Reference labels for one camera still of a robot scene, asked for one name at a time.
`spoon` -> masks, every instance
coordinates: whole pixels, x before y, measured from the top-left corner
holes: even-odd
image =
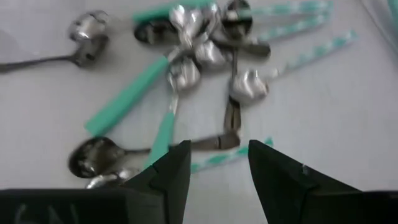
[[[79,42],[107,35],[106,29],[108,28],[109,21],[109,16],[104,11],[86,12],[75,19],[69,26],[69,38],[75,42]]]
[[[86,185],[86,189],[97,189],[100,187],[117,187],[125,183],[125,181],[133,178],[135,175],[139,174],[138,169],[123,168],[116,172],[111,172],[109,174],[101,174],[92,178]]]
[[[226,7],[227,10],[250,9],[250,5],[245,0],[232,0]],[[243,22],[223,22],[224,32],[232,39],[243,39],[248,35],[252,27],[252,19],[246,19]],[[238,50],[237,47],[232,47],[233,62],[231,78],[234,79],[238,72]],[[240,130],[242,125],[241,120],[241,105],[232,97],[228,98],[227,106],[224,115],[224,129]]]
[[[226,150],[240,145],[239,136],[235,132],[191,142],[192,150]],[[101,175],[115,165],[117,161],[128,155],[148,154],[149,148],[123,149],[106,137],[94,137],[81,143],[70,155],[68,168],[70,172],[81,178],[92,178]]]
[[[206,41],[195,49],[195,60],[201,68],[220,70],[231,61],[227,53],[223,53],[211,40]]]
[[[324,57],[335,50],[352,43],[356,39],[355,31],[351,30],[331,41],[314,47],[311,51],[300,54],[297,58],[289,60],[283,69],[273,69],[264,76],[259,76],[257,70],[248,70],[232,78],[229,85],[229,95],[234,100],[245,104],[253,104],[267,96],[269,82],[286,75],[292,70],[307,65],[314,60]]]
[[[109,38],[105,35],[98,36],[91,40],[82,40],[79,42],[79,46],[76,51],[71,55],[47,57],[25,62],[0,63],[0,72],[11,72],[13,70],[26,68],[32,65],[53,61],[67,61],[74,63],[78,67],[87,67],[94,64],[98,60],[100,55],[104,52],[108,42]]]
[[[192,40],[201,30],[204,17],[201,9],[178,5],[170,11],[170,22],[178,31],[180,43],[192,47]]]
[[[175,87],[179,92],[190,90],[200,82],[201,74],[195,62],[188,57],[184,57],[180,62],[171,65],[169,70],[175,79]]]
[[[235,77],[230,83],[229,96],[237,102],[248,105],[267,96],[269,92],[265,78],[257,70],[247,70]]]

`utensil handle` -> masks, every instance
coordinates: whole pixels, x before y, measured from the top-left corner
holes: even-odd
[[[392,19],[394,21],[395,26],[398,26],[398,1],[388,0],[388,6],[390,8]]]
[[[267,138],[264,141],[264,144],[266,144],[270,147],[274,147],[274,142],[273,142],[272,138]],[[245,147],[242,147],[241,149],[238,149],[238,150],[230,152],[230,153],[222,153],[222,154],[212,156],[203,162],[192,163],[191,164],[191,174],[194,174],[202,169],[206,169],[206,168],[214,167],[214,166],[220,166],[229,161],[233,161],[237,158],[247,156],[248,152],[249,152],[249,148],[247,146],[245,146]]]
[[[173,112],[168,112],[164,116],[156,135],[155,142],[152,145],[149,158],[146,161],[145,169],[169,151],[169,144],[172,142],[174,132],[174,117],[175,115]]]
[[[104,135],[138,102],[144,92],[153,84],[160,73],[169,65],[162,56],[134,79],[120,94],[105,105],[86,124],[85,128],[94,136]]]
[[[0,72],[11,72],[13,70],[17,70],[20,68],[26,68],[26,67],[29,67],[32,65],[37,65],[39,63],[53,62],[53,61],[57,61],[57,60],[70,60],[70,55],[49,57],[49,58],[40,58],[40,59],[29,60],[29,61],[25,61],[25,62],[0,63]]]
[[[305,53],[305,54],[300,54],[297,58],[287,62],[285,68],[283,69],[282,72],[280,72],[280,74],[283,74],[289,70],[299,68],[303,65],[313,62],[316,59],[326,56],[326,55],[334,52],[335,50],[338,50],[338,49],[350,44],[357,37],[358,36],[356,35],[355,31],[350,30],[346,34],[335,37],[331,41],[329,41],[325,44],[318,45],[318,46],[314,47],[310,52]]]
[[[274,4],[259,9],[242,9],[227,12],[227,19],[239,20],[252,16],[285,16],[295,14],[318,14],[333,10],[333,1],[304,1]]]
[[[190,7],[203,7],[212,2],[214,2],[214,0],[181,0],[177,2],[169,2],[153,7],[144,12],[136,12],[132,15],[132,20],[139,23],[164,17],[168,18],[170,10],[179,4]]]
[[[289,26],[275,27],[270,29],[269,31],[261,34],[257,39],[261,41],[269,41],[271,39],[276,39],[279,37],[291,35],[294,33],[298,33],[304,31],[306,29],[311,29],[316,26],[319,26],[330,18],[329,13],[323,13],[318,16],[313,16],[308,19],[304,19],[302,21],[298,21],[295,24]]]

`white table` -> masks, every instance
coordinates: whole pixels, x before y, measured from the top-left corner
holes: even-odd
[[[162,1],[3,0],[0,60],[71,51],[75,44],[65,30],[89,9],[126,18]],[[239,67],[282,65],[350,28],[357,42],[272,83],[266,100],[243,110],[243,144],[272,136],[276,149],[361,190],[398,189],[397,57],[359,1],[335,1],[327,25],[272,42],[267,63],[242,58]],[[84,122],[161,53],[127,30],[112,38],[93,70],[58,63],[1,76],[0,188],[83,187],[86,180],[68,171],[67,158],[89,137]],[[207,75],[181,101],[175,142],[222,132],[228,78],[229,72]],[[150,146],[169,103],[167,85],[159,80],[108,136],[124,147]],[[266,223],[247,159],[192,176],[185,223]]]

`teal and white striped handle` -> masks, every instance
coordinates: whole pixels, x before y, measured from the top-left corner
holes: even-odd
[[[252,16],[284,16],[295,14],[318,14],[331,12],[333,10],[333,1],[304,1],[288,2],[275,4],[269,7],[259,9],[243,9],[239,11],[229,11],[226,17],[229,20],[238,20],[250,18]]]
[[[272,141],[272,138],[267,138],[265,140],[264,144],[266,144],[270,147],[274,146],[274,142]],[[234,161],[236,159],[239,159],[242,157],[247,157],[248,152],[249,152],[249,148],[247,146],[245,146],[241,149],[234,150],[233,152],[230,152],[230,153],[222,153],[222,154],[218,154],[216,156],[212,156],[203,162],[192,163],[191,164],[191,173],[194,174],[198,171],[201,171],[201,170],[209,168],[209,167],[224,165],[224,164]]]
[[[331,41],[314,47],[310,52],[305,54],[300,54],[297,58],[286,63],[285,68],[279,72],[279,75],[286,73],[290,70],[304,66],[316,59],[322,58],[357,39],[357,35],[354,30],[350,30],[344,35],[333,38]]]
[[[276,39],[279,37],[298,33],[306,29],[311,29],[321,24],[324,24],[326,21],[329,20],[329,18],[330,18],[329,13],[323,13],[317,16],[312,16],[308,19],[298,21],[292,25],[272,28],[269,31],[261,34],[259,37],[257,37],[257,39],[259,41],[269,41],[271,39]]]

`teal handle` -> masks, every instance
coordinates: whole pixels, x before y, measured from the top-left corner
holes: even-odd
[[[105,105],[85,124],[93,136],[102,136],[115,126],[120,119],[137,103],[144,92],[155,82],[156,78],[169,65],[165,56],[157,59],[151,66],[134,79],[120,94]]]
[[[394,20],[394,24],[398,27],[398,1],[397,0],[388,0],[388,6],[390,7],[392,19]]]
[[[134,22],[145,22],[162,17],[168,18],[170,10],[179,4],[190,7],[203,7],[213,2],[214,0],[181,0],[177,2],[169,2],[149,9],[148,11],[136,12],[132,15],[132,20]]]
[[[145,164],[145,169],[160,159],[169,151],[169,145],[173,140],[174,113],[167,113],[157,132],[155,142],[150,150],[149,158]]]

